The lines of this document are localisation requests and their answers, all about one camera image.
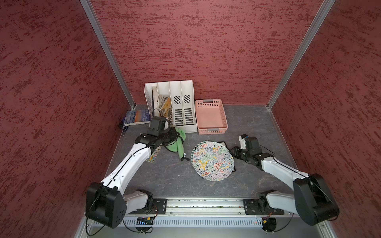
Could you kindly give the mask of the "green microfiber cloth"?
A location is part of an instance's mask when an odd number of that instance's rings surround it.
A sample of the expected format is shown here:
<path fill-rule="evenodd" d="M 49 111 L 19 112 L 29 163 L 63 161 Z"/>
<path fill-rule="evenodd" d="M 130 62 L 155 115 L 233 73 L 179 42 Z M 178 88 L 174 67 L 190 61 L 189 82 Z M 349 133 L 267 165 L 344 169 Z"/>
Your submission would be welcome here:
<path fill-rule="evenodd" d="M 178 156 L 181 161 L 186 160 L 189 161 L 190 159 L 186 157 L 186 153 L 184 151 L 184 142 L 186 140 L 186 132 L 179 128 L 174 128 L 177 132 L 176 139 L 166 145 L 165 147 L 167 150 L 173 153 L 178 153 Z"/>

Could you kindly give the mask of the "round colourful speckled plate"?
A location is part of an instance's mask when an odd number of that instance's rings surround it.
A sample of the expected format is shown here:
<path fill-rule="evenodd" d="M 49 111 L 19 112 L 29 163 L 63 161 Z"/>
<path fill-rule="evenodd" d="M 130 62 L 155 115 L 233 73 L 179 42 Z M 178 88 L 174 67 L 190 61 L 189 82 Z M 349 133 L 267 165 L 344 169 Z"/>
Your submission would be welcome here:
<path fill-rule="evenodd" d="M 235 165 L 229 149 L 215 141 L 203 141 L 191 152 L 194 170 L 208 181 L 221 181 L 228 178 Z"/>

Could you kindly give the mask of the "square floral plate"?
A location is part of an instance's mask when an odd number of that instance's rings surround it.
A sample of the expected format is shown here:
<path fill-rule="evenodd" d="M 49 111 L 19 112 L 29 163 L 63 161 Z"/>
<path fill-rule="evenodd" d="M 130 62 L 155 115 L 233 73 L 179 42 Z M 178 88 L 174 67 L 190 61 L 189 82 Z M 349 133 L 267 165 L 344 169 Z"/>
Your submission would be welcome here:
<path fill-rule="evenodd" d="M 226 145 L 226 143 L 225 143 L 224 141 L 219 141 L 218 143 L 220 143 L 221 145 L 223 145 L 223 146 L 225 146 L 226 148 L 228 148 L 227 145 Z M 232 171 L 232 173 L 234 173 L 234 172 L 236 172 L 236 167 L 235 167 L 235 166 L 233 166 L 233 171 Z"/>

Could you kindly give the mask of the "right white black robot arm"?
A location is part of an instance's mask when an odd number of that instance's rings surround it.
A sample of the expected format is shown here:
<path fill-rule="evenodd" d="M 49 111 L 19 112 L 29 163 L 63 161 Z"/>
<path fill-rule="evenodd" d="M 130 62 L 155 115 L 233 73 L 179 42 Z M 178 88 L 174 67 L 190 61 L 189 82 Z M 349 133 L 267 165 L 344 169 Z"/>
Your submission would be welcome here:
<path fill-rule="evenodd" d="M 230 150 L 231 155 L 270 174 L 289 186 L 292 193 L 268 190 L 258 199 L 247 200 L 248 212 L 265 215 L 283 210 L 298 215 L 306 224 L 313 226 L 326 220 L 335 220 L 339 207 L 324 178 L 308 174 L 279 161 L 270 151 L 264 153 L 256 137 L 239 136 L 240 146 Z"/>

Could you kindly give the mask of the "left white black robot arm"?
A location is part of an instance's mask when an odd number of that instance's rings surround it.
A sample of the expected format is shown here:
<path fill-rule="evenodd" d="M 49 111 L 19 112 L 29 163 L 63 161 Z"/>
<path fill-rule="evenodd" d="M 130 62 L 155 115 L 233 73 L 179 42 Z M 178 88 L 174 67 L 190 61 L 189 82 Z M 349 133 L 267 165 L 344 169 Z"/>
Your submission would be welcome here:
<path fill-rule="evenodd" d="M 174 144 L 179 132 L 165 117 L 153 117 L 147 133 L 140 134 L 122 162 L 100 183 L 87 189 L 85 216 L 104 226 L 116 228 L 126 214 L 150 213 L 152 194 L 145 190 L 125 195 L 126 188 L 140 166 L 161 147 Z"/>

